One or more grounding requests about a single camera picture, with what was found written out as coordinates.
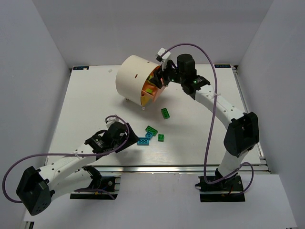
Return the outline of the cream round drawer cabinet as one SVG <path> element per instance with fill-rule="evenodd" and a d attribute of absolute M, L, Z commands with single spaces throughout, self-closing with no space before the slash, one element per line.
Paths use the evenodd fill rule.
<path fill-rule="evenodd" d="M 116 75 L 115 84 L 118 94 L 143 107 L 141 105 L 142 87 L 157 66 L 159 65 L 136 55 L 128 57 L 119 67 Z"/>

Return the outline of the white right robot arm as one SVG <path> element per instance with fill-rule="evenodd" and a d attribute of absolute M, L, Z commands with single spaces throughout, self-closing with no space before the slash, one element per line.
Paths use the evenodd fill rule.
<path fill-rule="evenodd" d="M 225 155 L 215 171 L 214 181 L 204 176 L 208 185 L 214 185 L 234 177 L 245 165 L 247 153 L 259 142 L 258 117 L 255 113 L 246 113 L 230 104 L 218 92 L 217 87 L 197 74 L 195 61 L 190 54 L 177 57 L 177 64 L 165 54 L 159 54 L 159 70 L 154 71 L 150 82 L 161 88 L 169 83 L 178 83 L 193 100 L 212 112 L 212 119 L 218 119 L 226 128 L 224 137 Z"/>

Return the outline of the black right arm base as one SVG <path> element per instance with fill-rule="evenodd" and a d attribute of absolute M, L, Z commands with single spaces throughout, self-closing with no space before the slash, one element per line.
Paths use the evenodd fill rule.
<path fill-rule="evenodd" d="M 244 193 L 241 194 L 244 187 L 239 175 L 212 185 L 207 184 L 203 176 L 198 179 L 195 188 L 199 190 L 202 203 L 245 202 Z"/>

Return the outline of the green square lego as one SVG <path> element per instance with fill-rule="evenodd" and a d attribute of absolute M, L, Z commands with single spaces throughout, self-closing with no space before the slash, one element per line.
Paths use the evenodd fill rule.
<path fill-rule="evenodd" d="M 164 134 L 158 134 L 158 142 L 164 142 Z"/>

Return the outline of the blue long lego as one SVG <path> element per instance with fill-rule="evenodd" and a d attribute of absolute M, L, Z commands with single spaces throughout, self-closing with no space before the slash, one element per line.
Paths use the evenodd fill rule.
<path fill-rule="evenodd" d="M 139 137 L 139 140 L 137 142 L 138 146 L 148 146 L 150 139 L 147 137 Z"/>

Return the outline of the dark green long lego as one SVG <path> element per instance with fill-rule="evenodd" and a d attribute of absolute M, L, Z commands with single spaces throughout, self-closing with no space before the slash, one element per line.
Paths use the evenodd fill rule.
<path fill-rule="evenodd" d="M 163 116 L 164 119 L 169 119 L 170 118 L 170 115 L 169 115 L 169 112 L 168 112 L 167 108 L 162 108 L 161 113 L 162 113 L 162 116 Z"/>

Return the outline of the yellow drawer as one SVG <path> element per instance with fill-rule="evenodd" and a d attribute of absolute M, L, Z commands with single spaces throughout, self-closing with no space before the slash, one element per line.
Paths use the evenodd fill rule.
<path fill-rule="evenodd" d="M 148 106 L 152 101 L 153 101 L 153 99 L 150 96 L 148 96 L 146 94 L 141 95 L 141 105 L 143 107 Z"/>

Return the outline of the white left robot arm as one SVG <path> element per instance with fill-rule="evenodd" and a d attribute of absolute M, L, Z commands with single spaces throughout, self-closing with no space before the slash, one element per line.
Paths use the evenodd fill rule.
<path fill-rule="evenodd" d="M 107 130 L 96 132 L 72 156 L 64 156 L 49 165 L 27 168 L 16 193 L 30 215 L 42 213 L 53 200 L 73 191 L 96 192 L 107 186 L 91 164 L 103 156 L 118 153 L 139 141 L 129 124 L 118 121 Z"/>

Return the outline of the orange top drawer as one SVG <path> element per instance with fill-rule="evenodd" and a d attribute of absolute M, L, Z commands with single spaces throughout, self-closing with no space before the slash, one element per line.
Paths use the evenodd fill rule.
<path fill-rule="evenodd" d="M 155 72 L 159 69 L 161 69 L 160 65 L 155 67 L 155 69 L 150 74 L 153 74 L 153 72 Z M 145 91 L 147 88 L 150 88 L 153 90 L 152 94 L 149 94 Z M 157 98 L 160 96 L 160 94 L 163 92 L 164 89 L 165 89 L 164 86 L 163 86 L 163 88 L 159 89 L 154 84 L 150 83 L 150 81 L 148 81 L 148 77 L 147 77 L 147 79 L 145 80 L 144 85 L 142 87 L 141 95 L 146 94 L 146 95 L 150 96 L 153 99 L 152 103 L 154 103 L 157 100 Z"/>

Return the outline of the lime long lego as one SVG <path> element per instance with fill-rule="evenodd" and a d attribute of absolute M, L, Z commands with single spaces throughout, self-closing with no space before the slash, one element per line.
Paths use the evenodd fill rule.
<path fill-rule="evenodd" d="M 153 90 L 150 89 L 150 88 L 147 88 L 145 91 L 146 91 L 147 93 L 149 93 L 149 94 L 152 94 L 152 93 L 153 93 Z"/>

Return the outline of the blue square lego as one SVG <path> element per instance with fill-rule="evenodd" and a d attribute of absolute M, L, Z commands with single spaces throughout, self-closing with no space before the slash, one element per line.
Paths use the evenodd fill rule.
<path fill-rule="evenodd" d="M 145 137 L 148 138 L 149 140 L 151 140 L 153 136 L 154 136 L 154 134 L 151 131 L 147 131 L 145 134 Z"/>

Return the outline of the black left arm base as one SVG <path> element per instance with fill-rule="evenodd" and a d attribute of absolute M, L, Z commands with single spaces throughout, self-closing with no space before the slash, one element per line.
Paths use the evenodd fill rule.
<path fill-rule="evenodd" d="M 91 182 L 85 187 L 85 191 L 74 191 L 70 199 L 84 200 L 115 200 L 120 190 L 121 178 L 102 175 L 95 167 L 83 167 L 81 172 L 88 173 Z"/>

